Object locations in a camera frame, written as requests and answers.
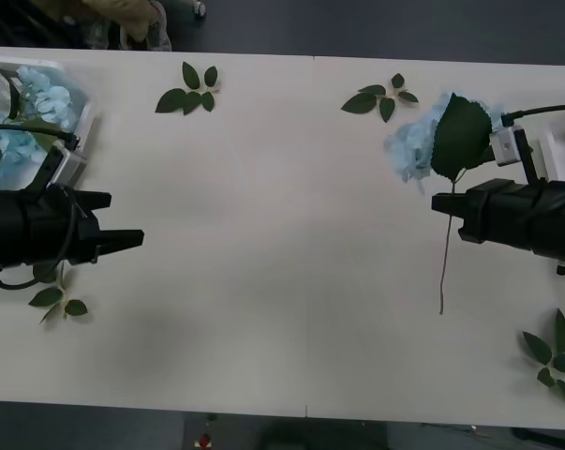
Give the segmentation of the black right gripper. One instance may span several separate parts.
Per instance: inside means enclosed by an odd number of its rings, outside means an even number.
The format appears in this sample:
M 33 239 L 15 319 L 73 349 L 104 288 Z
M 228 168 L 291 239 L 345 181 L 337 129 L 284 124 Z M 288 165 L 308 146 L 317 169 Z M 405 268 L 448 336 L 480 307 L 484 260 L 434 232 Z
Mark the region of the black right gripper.
M 473 244 L 491 242 L 544 254 L 528 216 L 543 195 L 545 181 L 518 184 L 493 179 L 463 193 L 442 192 L 432 197 L 433 211 L 461 218 L 459 236 Z

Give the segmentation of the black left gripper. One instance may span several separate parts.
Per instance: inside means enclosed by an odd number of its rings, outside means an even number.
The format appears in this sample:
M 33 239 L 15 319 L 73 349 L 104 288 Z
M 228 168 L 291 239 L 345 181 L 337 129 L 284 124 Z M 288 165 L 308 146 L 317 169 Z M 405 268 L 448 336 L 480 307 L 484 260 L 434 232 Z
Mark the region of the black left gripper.
M 140 247 L 142 230 L 101 231 L 96 210 L 109 208 L 107 192 L 66 186 L 23 190 L 26 241 L 23 263 L 95 263 L 99 256 Z

